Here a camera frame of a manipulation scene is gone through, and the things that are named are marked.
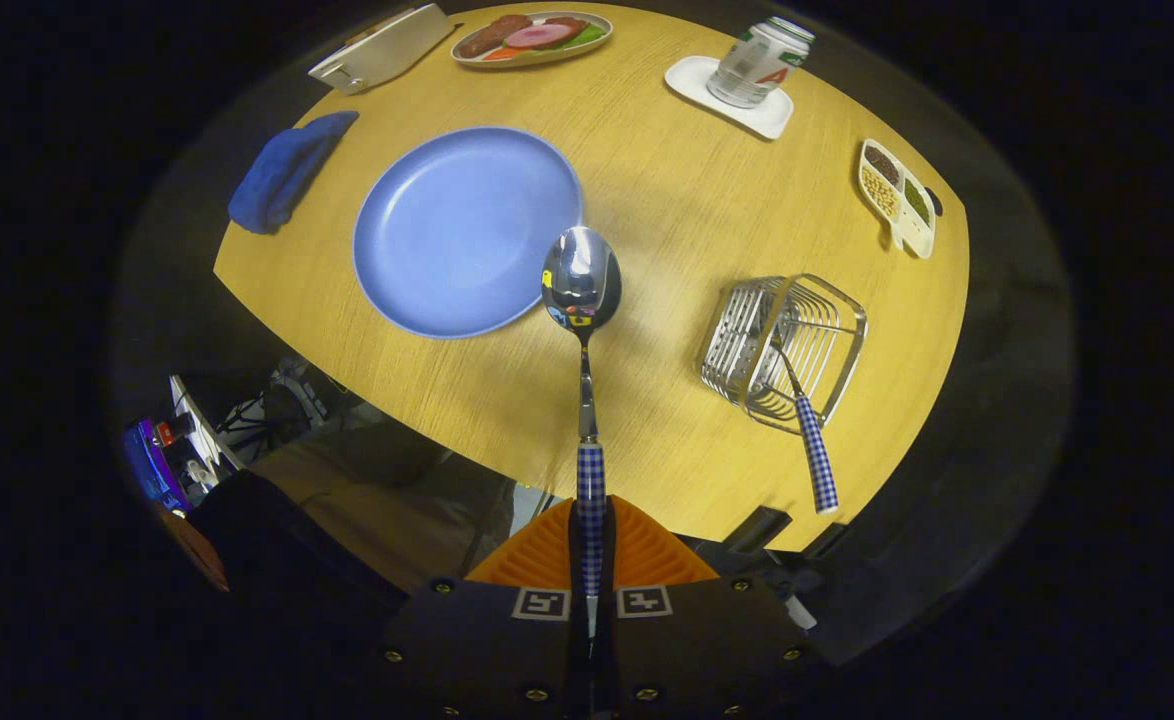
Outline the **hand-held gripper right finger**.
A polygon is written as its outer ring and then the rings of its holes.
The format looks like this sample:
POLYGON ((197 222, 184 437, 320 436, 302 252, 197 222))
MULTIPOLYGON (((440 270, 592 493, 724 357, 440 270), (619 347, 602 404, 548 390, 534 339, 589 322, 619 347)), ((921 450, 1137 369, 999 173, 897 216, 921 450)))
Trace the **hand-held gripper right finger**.
POLYGON ((718 576, 613 497, 592 648, 596 719, 764 719, 819 671, 819 652, 765 579, 718 576))

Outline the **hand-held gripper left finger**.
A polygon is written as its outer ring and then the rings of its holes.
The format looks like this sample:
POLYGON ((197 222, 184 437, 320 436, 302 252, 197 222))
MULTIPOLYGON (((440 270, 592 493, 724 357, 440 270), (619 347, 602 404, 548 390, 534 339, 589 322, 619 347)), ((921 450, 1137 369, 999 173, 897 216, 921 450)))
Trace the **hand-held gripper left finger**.
POLYGON ((574 502, 560 502, 472 577, 410 597, 378 642, 378 716, 581 716, 591 641, 576 541, 574 502))

